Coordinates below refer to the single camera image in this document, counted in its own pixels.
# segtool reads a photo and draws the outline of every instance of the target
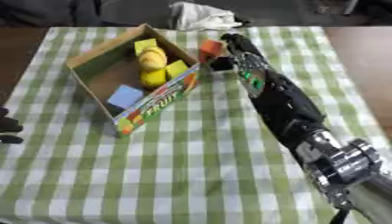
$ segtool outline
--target robotic hand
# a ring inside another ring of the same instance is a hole
[[[316,105],[287,77],[272,68],[253,44],[239,34],[224,34],[231,61],[249,98],[277,141],[284,145],[306,177],[339,212],[343,223],[355,209],[373,223],[392,221],[392,179],[381,173],[380,156],[369,143],[346,145],[323,125]]]

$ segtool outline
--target fruit box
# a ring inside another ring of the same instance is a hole
[[[107,100],[122,84],[142,88],[134,47],[135,41],[142,39],[156,39],[158,46],[167,55],[168,65],[176,60],[183,60],[189,69],[152,92],[144,92],[144,98],[134,105],[126,109],[114,108]],[[188,94],[197,84],[200,68],[195,59],[147,24],[129,29],[70,59],[67,66],[79,85],[115,125],[118,136],[130,134],[163,108]]]

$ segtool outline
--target wooden table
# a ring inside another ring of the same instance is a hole
[[[0,28],[0,105],[18,83],[47,29]],[[392,139],[392,27],[325,28],[348,75]]]

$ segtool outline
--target fruit label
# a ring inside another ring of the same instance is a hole
[[[200,64],[195,64],[118,115],[114,120],[118,133],[121,136],[132,133],[172,102],[187,95],[197,84],[199,68]]]

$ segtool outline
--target gingham tablecloth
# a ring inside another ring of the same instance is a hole
[[[64,67],[120,28],[52,28],[6,108],[24,144],[1,146],[0,218],[12,223],[327,223],[326,204],[258,118],[232,73],[199,87],[130,137],[107,135]],[[195,53],[222,32],[161,31]],[[319,27],[239,29],[328,114],[339,140],[388,141]],[[364,223],[350,215],[347,223]]]

